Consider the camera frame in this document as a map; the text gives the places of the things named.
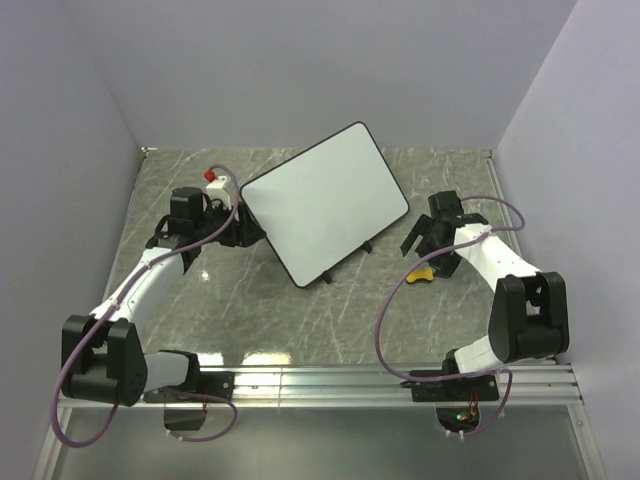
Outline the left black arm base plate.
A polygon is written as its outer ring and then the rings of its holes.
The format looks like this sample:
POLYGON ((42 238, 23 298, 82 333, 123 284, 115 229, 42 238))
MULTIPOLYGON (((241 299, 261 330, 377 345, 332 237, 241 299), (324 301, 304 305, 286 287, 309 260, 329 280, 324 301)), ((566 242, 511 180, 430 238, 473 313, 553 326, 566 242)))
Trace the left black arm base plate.
POLYGON ((231 400, 235 374, 231 371, 199 371, 177 386, 166 386, 146 392, 146 403, 209 402, 209 397, 231 400))

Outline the white whiteboard black frame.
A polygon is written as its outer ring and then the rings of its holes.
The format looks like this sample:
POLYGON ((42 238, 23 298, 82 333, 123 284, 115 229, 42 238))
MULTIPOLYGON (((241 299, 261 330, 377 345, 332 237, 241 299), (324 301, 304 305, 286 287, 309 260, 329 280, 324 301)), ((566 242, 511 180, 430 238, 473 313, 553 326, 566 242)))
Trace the white whiteboard black frame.
POLYGON ((410 211, 361 121, 246 182, 240 196, 298 288, 327 274, 410 211))

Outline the yellow bone-shaped eraser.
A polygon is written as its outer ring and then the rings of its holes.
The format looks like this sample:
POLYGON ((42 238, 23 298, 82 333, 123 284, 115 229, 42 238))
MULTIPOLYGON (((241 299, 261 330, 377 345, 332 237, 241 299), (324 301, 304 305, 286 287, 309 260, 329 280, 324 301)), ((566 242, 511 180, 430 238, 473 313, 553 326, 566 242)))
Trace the yellow bone-shaped eraser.
POLYGON ((415 269, 407 275, 405 281, 407 284, 413 285, 417 283, 430 283, 435 279, 435 272, 431 267, 415 269))

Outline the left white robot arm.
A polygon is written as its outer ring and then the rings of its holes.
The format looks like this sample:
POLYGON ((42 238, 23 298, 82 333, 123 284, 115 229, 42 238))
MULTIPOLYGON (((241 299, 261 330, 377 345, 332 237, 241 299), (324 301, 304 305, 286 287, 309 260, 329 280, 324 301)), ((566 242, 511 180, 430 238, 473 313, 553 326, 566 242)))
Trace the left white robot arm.
POLYGON ((122 406, 165 388, 180 402, 196 399, 203 381, 197 355, 179 350, 146 354, 139 331, 205 245, 246 248, 263 236, 225 179, 204 189, 174 189, 168 214, 156 225, 132 272, 101 305, 64 323, 61 393, 122 406))

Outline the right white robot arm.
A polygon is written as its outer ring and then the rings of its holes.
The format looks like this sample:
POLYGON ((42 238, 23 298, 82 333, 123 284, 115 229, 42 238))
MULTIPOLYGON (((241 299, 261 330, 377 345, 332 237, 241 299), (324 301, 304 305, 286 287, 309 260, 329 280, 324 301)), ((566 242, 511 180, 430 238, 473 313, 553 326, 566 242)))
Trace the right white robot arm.
POLYGON ((487 333, 450 351, 440 372, 413 372, 408 386, 439 388, 455 400, 466 398, 477 385, 474 373, 485 376, 525 359, 540 359, 567 351, 570 344, 566 282, 557 272, 544 272, 521 258, 480 213, 468 213, 454 190, 428 199, 423 214, 401 245, 423 259, 406 277, 409 284, 449 278, 461 263, 472 266, 488 284, 493 300, 487 333))

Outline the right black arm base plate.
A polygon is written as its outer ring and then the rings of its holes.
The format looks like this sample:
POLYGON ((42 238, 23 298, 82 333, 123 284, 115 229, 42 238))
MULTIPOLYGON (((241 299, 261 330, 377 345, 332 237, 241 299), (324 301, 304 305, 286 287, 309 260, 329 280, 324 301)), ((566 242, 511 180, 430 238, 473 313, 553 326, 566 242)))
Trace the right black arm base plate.
POLYGON ((403 381, 400 386, 411 391, 416 403, 497 401, 500 397, 494 375, 436 382, 403 381))

